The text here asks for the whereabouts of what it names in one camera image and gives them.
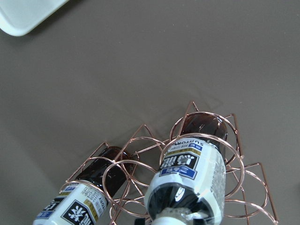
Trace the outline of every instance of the gray table surface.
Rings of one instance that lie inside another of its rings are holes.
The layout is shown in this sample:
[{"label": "gray table surface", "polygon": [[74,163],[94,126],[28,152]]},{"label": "gray table surface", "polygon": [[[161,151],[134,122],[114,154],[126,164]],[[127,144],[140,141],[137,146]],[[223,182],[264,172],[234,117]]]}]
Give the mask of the gray table surface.
[{"label": "gray table surface", "polygon": [[299,1],[74,0],[0,50],[1,224],[31,224],[100,142],[167,137],[190,100],[237,114],[281,224],[299,223]]}]

